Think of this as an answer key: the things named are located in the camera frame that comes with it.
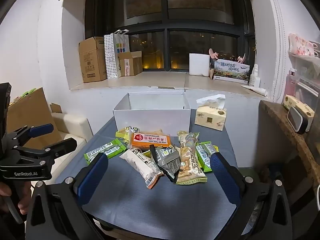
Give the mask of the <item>clear shelf organizer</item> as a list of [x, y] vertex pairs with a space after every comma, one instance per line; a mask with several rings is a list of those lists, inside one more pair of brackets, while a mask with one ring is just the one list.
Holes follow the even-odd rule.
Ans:
[[292, 66], [286, 77], [284, 94], [315, 110], [319, 98], [319, 43], [290, 33], [288, 54]]

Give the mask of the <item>white orange snack bag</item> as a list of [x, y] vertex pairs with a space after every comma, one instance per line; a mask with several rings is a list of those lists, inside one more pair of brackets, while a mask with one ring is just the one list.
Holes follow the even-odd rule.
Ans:
[[136, 148], [125, 151], [120, 159], [125, 160], [143, 177], [148, 189], [152, 189], [163, 175], [155, 162]]

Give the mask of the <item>brown cardboard sheet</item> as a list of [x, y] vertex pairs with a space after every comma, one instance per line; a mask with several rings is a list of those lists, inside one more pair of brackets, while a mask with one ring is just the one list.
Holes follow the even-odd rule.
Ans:
[[62, 140], [56, 127], [54, 119], [43, 92], [43, 88], [38, 88], [31, 94], [26, 95], [20, 100], [9, 106], [7, 115], [7, 132], [13, 132], [25, 125], [41, 126], [52, 124], [52, 133], [30, 139], [25, 147], [43, 149], [45, 146], [60, 142]]

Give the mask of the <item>yellow tissue pack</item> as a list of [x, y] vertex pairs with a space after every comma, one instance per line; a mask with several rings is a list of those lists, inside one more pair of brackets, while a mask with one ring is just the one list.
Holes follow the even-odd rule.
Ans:
[[227, 117], [225, 99], [224, 94], [197, 99], [196, 103], [198, 108], [195, 115], [195, 124], [217, 131], [223, 131]]

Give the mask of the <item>small open cardboard box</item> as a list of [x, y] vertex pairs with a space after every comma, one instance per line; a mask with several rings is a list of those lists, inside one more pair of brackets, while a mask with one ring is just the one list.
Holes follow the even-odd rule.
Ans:
[[143, 71], [142, 51], [120, 53], [118, 58], [121, 76], [135, 76]]

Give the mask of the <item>white foam block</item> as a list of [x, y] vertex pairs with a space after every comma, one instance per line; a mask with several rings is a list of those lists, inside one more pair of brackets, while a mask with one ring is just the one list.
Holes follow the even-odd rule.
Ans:
[[209, 76], [210, 56], [208, 54], [189, 54], [189, 75]]

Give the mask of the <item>white open storage box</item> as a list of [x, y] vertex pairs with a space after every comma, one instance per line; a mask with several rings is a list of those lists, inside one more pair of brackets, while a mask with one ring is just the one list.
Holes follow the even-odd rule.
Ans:
[[118, 129], [132, 126], [142, 132], [162, 130], [172, 137], [190, 129], [191, 108], [183, 90], [127, 93], [113, 114]]

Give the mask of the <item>white small speaker device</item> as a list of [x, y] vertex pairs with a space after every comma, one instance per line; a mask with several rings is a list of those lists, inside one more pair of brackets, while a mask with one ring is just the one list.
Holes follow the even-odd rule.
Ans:
[[301, 109], [291, 107], [287, 114], [287, 119], [296, 133], [303, 134], [306, 132], [308, 126], [308, 118]]

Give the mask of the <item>wooden side table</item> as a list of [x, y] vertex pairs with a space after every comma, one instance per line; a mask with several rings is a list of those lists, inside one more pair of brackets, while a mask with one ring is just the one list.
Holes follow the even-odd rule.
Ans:
[[307, 177], [312, 181], [313, 190], [319, 185], [319, 164], [315, 161], [308, 148], [305, 137], [296, 133], [287, 120], [287, 110], [279, 103], [261, 100], [259, 109], [264, 111], [281, 129], [291, 145], [297, 150], [306, 169]]

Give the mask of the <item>white dotted paper bag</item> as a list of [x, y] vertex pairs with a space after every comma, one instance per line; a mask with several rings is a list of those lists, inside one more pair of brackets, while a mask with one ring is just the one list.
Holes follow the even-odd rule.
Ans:
[[104, 35], [104, 53], [107, 79], [121, 77], [119, 55], [130, 51], [129, 30], [117, 30]]

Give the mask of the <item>orange snack pack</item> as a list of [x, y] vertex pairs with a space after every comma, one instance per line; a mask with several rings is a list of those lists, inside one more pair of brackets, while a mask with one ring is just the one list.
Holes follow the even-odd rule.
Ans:
[[169, 147], [171, 145], [169, 136], [152, 133], [133, 133], [131, 142], [132, 146], [137, 148], [149, 148], [150, 145], [155, 147]]

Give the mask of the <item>green snack pack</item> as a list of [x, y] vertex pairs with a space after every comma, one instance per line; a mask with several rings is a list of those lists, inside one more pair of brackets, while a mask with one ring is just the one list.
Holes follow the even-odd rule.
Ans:
[[126, 150], [126, 146], [119, 139], [114, 139], [111, 142], [104, 144], [103, 146], [84, 153], [84, 158], [86, 162], [90, 164], [99, 153], [103, 153], [108, 157], [108, 159], [111, 159], [116, 155], [124, 153]]
[[198, 142], [196, 144], [198, 162], [204, 173], [212, 172], [210, 157], [217, 152], [219, 152], [219, 148], [213, 145], [211, 141]]

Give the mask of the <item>black grey chips bag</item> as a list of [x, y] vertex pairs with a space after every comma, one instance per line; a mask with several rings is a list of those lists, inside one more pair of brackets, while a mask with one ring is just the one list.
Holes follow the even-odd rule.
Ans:
[[172, 145], [168, 147], [150, 145], [150, 152], [158, 168], [172, 183], [176, 183], [181, 166], [178, 150]]

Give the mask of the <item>white lotion bottle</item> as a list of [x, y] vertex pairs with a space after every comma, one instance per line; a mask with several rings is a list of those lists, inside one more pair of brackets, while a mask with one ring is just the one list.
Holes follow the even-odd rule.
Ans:
[[258, 88], [260, 86], [260, 77], [258, 76], [259, 66], [255, 64], [250, 75], [249, 85]]

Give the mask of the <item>yellow patterned small box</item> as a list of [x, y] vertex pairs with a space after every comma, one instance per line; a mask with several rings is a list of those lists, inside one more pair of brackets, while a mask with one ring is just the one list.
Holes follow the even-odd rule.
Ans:
[[291, 95], [284, 96], [283, 106], [285, 107], [285, 109], [288, 110], [288, 112], [291, 107], [296, 107], [296, 108], [301, 109], [302, 112], [308, 118], [308, 126], [306, 129], [306, 132], [310, 131], [311, 124], [312, 124], [312, 121], [313, 121], [313, 118], [315, 115], [315, 112], [313, 109], [311, 109], [306, 103], [302, 103], [297, 98], [295, 98], [294, 96], [291, 96]]

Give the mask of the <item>tall brown cardboard box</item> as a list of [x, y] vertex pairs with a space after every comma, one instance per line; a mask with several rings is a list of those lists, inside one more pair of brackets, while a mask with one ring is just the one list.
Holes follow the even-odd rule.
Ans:
[[84, 83], [107, 79], [103, 37], [91, 37], [81, 41], [79, 57]]

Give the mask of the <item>beige cartoon snack bag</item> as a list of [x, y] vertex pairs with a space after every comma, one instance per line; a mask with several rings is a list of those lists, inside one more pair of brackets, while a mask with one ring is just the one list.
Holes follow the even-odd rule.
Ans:
[[181, 164], [176, 185], [206, 183], [208, 179], [201, 170], [196, 153], [199, 133], [179, 131], [177, 135], [180, 142]]

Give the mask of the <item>long printed gift box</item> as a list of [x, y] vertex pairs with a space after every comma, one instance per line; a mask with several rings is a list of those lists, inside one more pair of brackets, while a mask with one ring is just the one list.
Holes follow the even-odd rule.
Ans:
[[249, 72], [249, 65], [235, 61], [218, 59], [214, 62], [213, 79], [248, 85]]

